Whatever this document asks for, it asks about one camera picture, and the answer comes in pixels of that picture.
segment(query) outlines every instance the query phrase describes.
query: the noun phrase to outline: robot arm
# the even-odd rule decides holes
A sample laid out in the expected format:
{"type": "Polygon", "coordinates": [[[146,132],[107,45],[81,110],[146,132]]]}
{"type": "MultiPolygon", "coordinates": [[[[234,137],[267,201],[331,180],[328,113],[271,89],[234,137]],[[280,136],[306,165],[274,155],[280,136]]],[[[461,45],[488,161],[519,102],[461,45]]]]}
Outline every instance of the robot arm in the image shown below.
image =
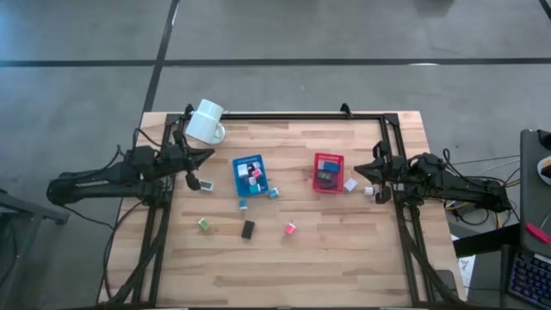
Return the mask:
{"type": "Polygon", "coordinates": [[[405,205],[423,205],[426,198],[459,202],[472,202],[478,208],[495,212],[511,209],[505,187],[490,178],[464,177],[448,170],[448,164],[429,153],[408,160],[394,156],[388,160],[388,146],[379,142],[373,150],[375,160],[371,164],[354,167],[371,183],[380,186],[375,195],[377,203],[391,199],[387,183],[402,192],[405,205]]]}
{"type": "Polygon", "coordinates": [[[180,127],[173,132],[176,143],[169,142],[161,146],[160,151],[150,146],[137,146],[127,151],[121,162],[103,169],[61,173],[48,185],[48,200],[64,205],[83,198],[137,197],[152,204],[164,193],[164,183],[160,179],[180,171],[187,171],[186,181],[192,190],[200,189],[193,171],[214,150],[188,146],[180,127]]]}

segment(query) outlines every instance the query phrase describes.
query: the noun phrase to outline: black floor stripe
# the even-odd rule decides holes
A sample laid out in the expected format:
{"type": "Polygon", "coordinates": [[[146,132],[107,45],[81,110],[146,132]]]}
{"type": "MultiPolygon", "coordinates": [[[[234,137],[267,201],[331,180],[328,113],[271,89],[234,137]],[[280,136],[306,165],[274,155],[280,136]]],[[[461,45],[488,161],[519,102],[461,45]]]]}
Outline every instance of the black floor stripe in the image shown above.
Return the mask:
{"type": "Polygon", "coordinates": [[[4,60],[0,67],[154,66],[155,60],[4,60]]]}
{"type": "Polygon", "coordinates": [[[548,15],[548,19],[551,21],[551,7],[549,7],[549,3],[547,0],[539,0],[540,4],[542,5],[543,10],[545,11],[545,14],[548,15]]]}
{"type": "Polygon", "coordinates": [[[169,67],[310,66],[310,65],[551,65],[551,58],[481,59],[174,59],[169,67]]]}
{"type": "Polygon", "coordinates": [[[170,34],[172,33],[172,27],[176,19],[176,12],[180,0],[172,0],[169,9],[169,15],[166,18],[166,24],[164,25],[163,39],[161,45],[158,48],[157,60],[153,67],[152,79],[149,81],[147,87],[147,95],[145,95],[145,102],[142,112],[151,112],[153,109],[153,102],[155,101],[155,95],[157,94],[158,81],[161,78],[161,71],[163,70],[164,57],[166,57],[166,51],[169,48],[170,34]]]}
{"type": "MultiPolygon", "coordinates": [[[[164,44],[166,56],[168,41],[164,44]]],[[[171,59],[171,60],[7,60],[0,67],[228,67],[228,66],[311,66],[311,65],[549,65],[551,58],[480,59],[171,59]]]]}

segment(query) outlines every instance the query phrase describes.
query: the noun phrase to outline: gray floor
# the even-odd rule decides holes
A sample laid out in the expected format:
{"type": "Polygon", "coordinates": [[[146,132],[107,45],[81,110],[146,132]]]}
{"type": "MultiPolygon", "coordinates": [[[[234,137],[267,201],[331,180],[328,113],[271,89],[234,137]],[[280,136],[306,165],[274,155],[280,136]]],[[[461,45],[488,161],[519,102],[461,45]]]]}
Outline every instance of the gray floor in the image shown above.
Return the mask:
{"type": "MultiPolygon", "coordinates": [[[[169,6],[4,0],[0,60],[155,59],[169,6]]],[[[551,57],[551,21],[537,0],[188,0],[166,58],[501,57],[551,57]]],[[[47,204],[49,179],[129,147],[151,76],[152,67],[0,68],[0,188],[47,204]]],[[[462,161],[518,154],[521,129],[549,129],[550,80],[551,65],[164,68],[153,110],[203,97],[230,110],[418,109],[431,150],[448,147],[462,161]]],[[[510,195],[517,201],[518,188],[510,195]]],[[[113,222],[118,203],[73,207],[113,222]]],[[[45,223],[20,308],[93,304],[107,237],[74,216],[67,226],[45,223]]]]}

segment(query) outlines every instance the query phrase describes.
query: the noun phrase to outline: wooden table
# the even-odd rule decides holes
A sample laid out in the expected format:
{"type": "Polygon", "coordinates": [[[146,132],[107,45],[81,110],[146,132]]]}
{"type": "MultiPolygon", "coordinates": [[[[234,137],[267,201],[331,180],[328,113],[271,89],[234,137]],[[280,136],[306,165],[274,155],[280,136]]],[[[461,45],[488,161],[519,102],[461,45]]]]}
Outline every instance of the wooden table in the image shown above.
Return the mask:
{"type": "MultiPolygon", "coordinates": [[[[429,151],[419,112],[398,112],[407,156],[429,151]]],[[[166,113],[145,113],[141,128],[160,141],[166,113]]],[[[169,235],[159,283],[158,306],[179,307],[353,307],[408,306],[403,257],[393,202],[377,205],[362,191],[369,181],[352,170],[373,160],[381,139],[377,121],[224,121],[227,136],[196,172],[214,182],[211,195],[193,192],[176,177],[169,235]],[[315,152],[344,155],[351,194],[312,190],[315,152]],[[261,153],[270,186],[279,199],[249,199],[238,211],[232,159],[261,153]],[[204,233],[201,217],[212,224],[204,233]],[[252,240],[241,239],[245,220],[256,222],[252,240]],[[289,221],[298,227],[286,236],[289,221]]],[[[139,138],[139,144],[148,143],[139,138]]],[[[208,147],[189,139],[193,147],[208,147]]],[[[125,199],[121,214],[137,201],[125,199]]],[[[146,207],[139,207],[116,234],[108,262],[118,288],[138,262],[146,207]]],[[[421,223],[429,260],[451,270],[465,299],[442,203],[427,201],[421,223]]],[[[418,286],[424,286],[416,267],[418,286]]],[[[151,271],[145,277],[149,292],[151,271]]],[[[104,290],[100,301],[104,301],[104,290]]]]}

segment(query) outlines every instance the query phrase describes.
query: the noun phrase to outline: green cube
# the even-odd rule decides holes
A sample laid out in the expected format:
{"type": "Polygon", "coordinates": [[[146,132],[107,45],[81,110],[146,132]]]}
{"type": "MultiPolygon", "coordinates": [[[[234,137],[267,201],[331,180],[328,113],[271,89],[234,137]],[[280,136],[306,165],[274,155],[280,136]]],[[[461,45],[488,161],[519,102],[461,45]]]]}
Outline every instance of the green cube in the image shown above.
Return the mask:
{"type": "Polygon", "coordinates": [[[199,224],[201,229],[204,230],[204,231],[207,230],[208,228],[210,228],[210,223],[205,218],[201,218],[197,223],[199,224]]]}

